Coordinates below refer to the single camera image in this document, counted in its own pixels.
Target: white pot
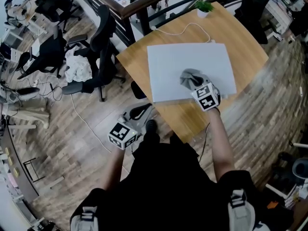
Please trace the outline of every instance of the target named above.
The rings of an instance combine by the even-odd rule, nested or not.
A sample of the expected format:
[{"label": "white pot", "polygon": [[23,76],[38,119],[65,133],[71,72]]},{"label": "white pot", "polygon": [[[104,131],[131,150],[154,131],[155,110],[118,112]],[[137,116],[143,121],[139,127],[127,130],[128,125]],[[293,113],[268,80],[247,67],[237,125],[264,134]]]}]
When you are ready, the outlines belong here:
[{"label": "white pot", "polygon": [[206,18],[207,15],[208,15],[209,12],[203,12],[199,9],[197,9],[197,15],[200,17],[200,18]]}]

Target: metal railing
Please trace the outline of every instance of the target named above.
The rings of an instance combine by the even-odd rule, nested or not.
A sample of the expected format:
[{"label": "metal railing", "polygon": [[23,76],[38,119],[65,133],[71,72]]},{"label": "metal railing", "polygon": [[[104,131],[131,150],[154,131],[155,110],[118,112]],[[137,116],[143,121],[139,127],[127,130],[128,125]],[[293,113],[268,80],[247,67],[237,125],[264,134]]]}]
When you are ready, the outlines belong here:
[{"label": "metal railing", "polygon": [[[164,15],[166,12],[169,12],[183,4],[190,3],[189,6],[187,6],[182,12],[158,23],[156,27],[160,27],[164,25],[165,23],[191,11],[194,9],[194,3],[197,0],[183,0],[180,1],[176,4],[173,4],[169,7],[166,7],[165,9],[148,16],[148,11],[147,8],[151,6],[154,3],[157,3],[161,0],[137,0],[126,7],[123,7],[121,4],[116,2],[115,0],[84,0],[97,14],[97,9],[99,6],[102,4],[105,4],[109,7],[111,11],[111,15],[115,18],[116,21],[116,35],[125,43],[126,46],[129,46],[136,42],[131,23],[129,18],[132,15],[137,15],[137,17],[140,19],[140,25],[141,25],[141,31],[143,35],[147,35],[151,32],[150,29],[150,22],[153,21],[154,19]],[[232,2],[235,0],[207,0],[209,2],[214,2],[218,1],[222,5]]]}]

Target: human arm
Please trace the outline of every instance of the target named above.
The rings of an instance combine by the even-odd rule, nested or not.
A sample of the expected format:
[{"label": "human arm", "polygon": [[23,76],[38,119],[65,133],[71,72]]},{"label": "human arm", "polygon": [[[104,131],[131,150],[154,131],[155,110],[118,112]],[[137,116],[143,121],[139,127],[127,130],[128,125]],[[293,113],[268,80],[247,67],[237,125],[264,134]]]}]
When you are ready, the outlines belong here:
[{"label": "human arm", "polygon": [[29,2],[29,0],[25,0],[21,5],[19,6],[14,6],[14,7],[11,7],[10,10],[12,10],[13,12],[17,12],[19,10],[22,10],[23,7]]},{"label": "human arm", "polygon": [[121,180],[122,165],[125,150],[114,147],[108,159],[101,188],[110,190],[114,188]]},{"label": "human arm", "polygon": [[235,170],[232,148],[218,109],[207,111],[212,134],[212,157],[216,180]]}]

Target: floor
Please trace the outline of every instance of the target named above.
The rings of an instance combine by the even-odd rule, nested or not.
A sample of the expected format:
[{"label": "floor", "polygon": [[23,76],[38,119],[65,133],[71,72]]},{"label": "floor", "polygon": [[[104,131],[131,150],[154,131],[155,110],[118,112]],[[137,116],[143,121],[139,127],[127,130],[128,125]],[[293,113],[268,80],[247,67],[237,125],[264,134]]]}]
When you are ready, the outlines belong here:
[{"label": "floor", "polygon": [[[40,23],[49,31],[50,25],[46,21]],[[65,38],[81,33],[92,35],[95,30],[92,22],[84,15],[80,22],[70,20],[67,28],[69,30]],[[21,51],[28,50],[33,42],[32,36],[28,33],[24,38],[18,48]],[[289,145],[289,140],[299,140],[300,130],[305,126],[308,114],[307,77],[301,64],[304,53],[300,42],[288,44],[286,41],[277,42],[271,38],[264,49],[269,55],[268,62],[233,105],[221,114],[233,147],[236,168],[248,170],[258,187],[264,184],[271,164],[280,151],[296,154],[296,149]],[[27,80],[17,82],[20,74],[9,75],[8,69],[2,74],[2,78],[9,82],[11,88],[29,86],[29,83],[32,85],[33,80],[37,78],[42,82],[46,81],[47,75],[35,73],[29,76],[29,83]],[[126,75],[126,83],[120,85],[115,80],[107,86],[105,103],[99,102],[96,91],[92,94],[78,93],[72,96],[79,114],[110,150],[112,146],[106,136],[111,128],[110,124],[116,121],[128,105],[140,102],[131,91],[132,79],[122,68],[120,74]],[[55,77],[49,77],[48,81],[54,87],[65,86],[59,84]],[[299,93],[300,87],[303,89],[303,97]],[[45,86],[40,88],[41,94],[50,91],[49,86],[46,90]],[[38,217],[51,219],[62,230],[68,231],[69,218],[75,208],[91,189],[99,186],[109,153],[77,116],[70,96],[64,95],[58,102],[53,99],[52,93],[46,97],[49,99],[48,110],[51,114],[49,129],[43,129],[42,124],[37,124],[37,129],[15,131],[14,144],[22,161],[32,157],[38,158],[35,163],[36,171],[39,176],[45,176],[43,180],[35,183],[38,189],[64,176],[65,179],[61,183],[37,198],[31,206]],[[59,99],[61,91],[57,90],[54,97]],[[157,112],[154,111],[152,115],[158,121],[162,141],[168,141],[172,134],[171,129]],[[14,117],[12,121],[16,124],[26,124]],[[204,131],[190,142],[199,154],[203,143]],[[131,151],[127,150],[123,164],[125,169],[129,171],[132,163]],[[200,164],[209,177],[214,179],[210,133]]]}]

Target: paper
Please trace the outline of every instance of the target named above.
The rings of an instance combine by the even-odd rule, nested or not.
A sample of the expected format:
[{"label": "paper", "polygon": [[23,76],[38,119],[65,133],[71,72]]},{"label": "paper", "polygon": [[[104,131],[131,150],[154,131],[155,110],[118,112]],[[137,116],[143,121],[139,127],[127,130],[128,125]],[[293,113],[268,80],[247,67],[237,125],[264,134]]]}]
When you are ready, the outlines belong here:
[{"label": "paper", "polygon": [[37,38],[32,44],[32,55],[39,56],[39,48],[40,48],[40,42],[39,39]]},{"label": "paper", "polygon": [[200,70],[222,95],[236,93],[232,66],[224,44],[185,43],[148,46],[153,102],[191,99],[180,84],[183,70]]},{"label": "paper", "polygon": [[63,10],[62,9],[56,9],[56,11],[57,11],[57,13],[58,13],[58,15],[61,15],[62,13],[63,13]]}]

